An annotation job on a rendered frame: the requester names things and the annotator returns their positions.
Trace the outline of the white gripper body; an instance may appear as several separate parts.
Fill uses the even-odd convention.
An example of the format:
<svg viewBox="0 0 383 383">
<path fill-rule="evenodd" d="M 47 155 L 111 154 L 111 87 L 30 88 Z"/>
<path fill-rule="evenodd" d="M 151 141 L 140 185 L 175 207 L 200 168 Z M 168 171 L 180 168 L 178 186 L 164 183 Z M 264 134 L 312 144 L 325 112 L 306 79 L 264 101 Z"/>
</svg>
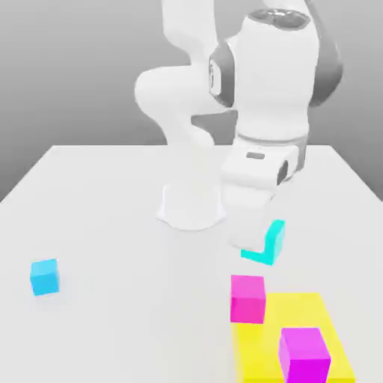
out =
<svg viewBox="0 0 383 383">
<path fill-rule="evenodd" d="M 227 183 L 227 223 L 230 244 L 240 250 L 262 253 L 269 228 L 267 209 L 275 193 Z"/>
</svg>

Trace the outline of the small cyan cube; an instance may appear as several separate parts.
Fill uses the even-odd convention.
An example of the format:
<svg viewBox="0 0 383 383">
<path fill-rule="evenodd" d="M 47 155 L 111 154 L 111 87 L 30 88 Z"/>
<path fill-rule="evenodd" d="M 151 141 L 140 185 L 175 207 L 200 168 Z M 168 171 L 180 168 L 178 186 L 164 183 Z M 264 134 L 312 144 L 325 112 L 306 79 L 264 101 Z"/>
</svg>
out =
<svg viewBox="0 0 383 383">
<path fill-rule="evenodd" d="M 285 235 L 285 221 L 274 220 L 266 235 L 264 249 L 261 252 L 241 250 L 241 257 L 272 266 L 281 253 Z"/>
</svg>

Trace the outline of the small pink cube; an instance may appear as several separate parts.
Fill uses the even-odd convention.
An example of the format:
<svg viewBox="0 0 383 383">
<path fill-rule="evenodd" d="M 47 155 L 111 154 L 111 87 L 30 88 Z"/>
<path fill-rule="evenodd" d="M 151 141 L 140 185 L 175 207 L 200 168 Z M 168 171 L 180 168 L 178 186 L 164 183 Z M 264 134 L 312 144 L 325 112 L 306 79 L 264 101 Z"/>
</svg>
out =
<svg viewBox="0 0 383 383">
<path fill-rule="evenodd" d="M 265 310 L 266 289 L 263 276 L 232 275 L 230 321 L 263 324 Z"/>
</svg>

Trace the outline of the small purple cube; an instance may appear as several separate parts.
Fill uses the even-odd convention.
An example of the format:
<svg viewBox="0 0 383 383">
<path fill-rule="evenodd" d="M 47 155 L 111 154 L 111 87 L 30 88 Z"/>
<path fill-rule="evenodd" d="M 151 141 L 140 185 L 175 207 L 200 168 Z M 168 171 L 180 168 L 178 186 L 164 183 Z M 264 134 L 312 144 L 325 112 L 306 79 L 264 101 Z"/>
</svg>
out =
<svg viewBox="0 0 383 383">
<path fill-rule="evenodd" d="M 284 383 L 326 383 L 331 356 L 318 328 L 282 328 L 278 358 Z"/>
</svg>

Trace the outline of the small blue cube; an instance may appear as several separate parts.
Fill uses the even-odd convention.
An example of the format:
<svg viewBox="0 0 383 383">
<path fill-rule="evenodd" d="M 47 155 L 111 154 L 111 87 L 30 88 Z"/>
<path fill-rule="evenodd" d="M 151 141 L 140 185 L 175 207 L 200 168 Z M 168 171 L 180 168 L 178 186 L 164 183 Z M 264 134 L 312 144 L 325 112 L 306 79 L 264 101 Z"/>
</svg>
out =
<svg viewBox="0 0 383 383">
<path fill-rule="evenodd" d="M 30 282 L 35 296 L 60 291 L 60 276 L 56 259 L 41 260 L 31 264 Z"/>
</svg>

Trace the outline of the large yellow box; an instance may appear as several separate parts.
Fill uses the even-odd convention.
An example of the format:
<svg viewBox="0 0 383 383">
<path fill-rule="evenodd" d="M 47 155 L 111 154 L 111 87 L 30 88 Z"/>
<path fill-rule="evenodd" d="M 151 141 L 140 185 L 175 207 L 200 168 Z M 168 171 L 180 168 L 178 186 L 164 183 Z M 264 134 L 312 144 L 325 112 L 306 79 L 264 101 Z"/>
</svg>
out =
<svg viewBox="0 0 383 383">
<path fill-rule="evenodd" d="M 263 324 L 231 325 L 236 383 L 284 383 L 278 358 L 282 328 L 318 328 L 331 356 L 326 383 L 355 383 L 355 374 L 318 293 L 269 293 Z"/>
</svg>

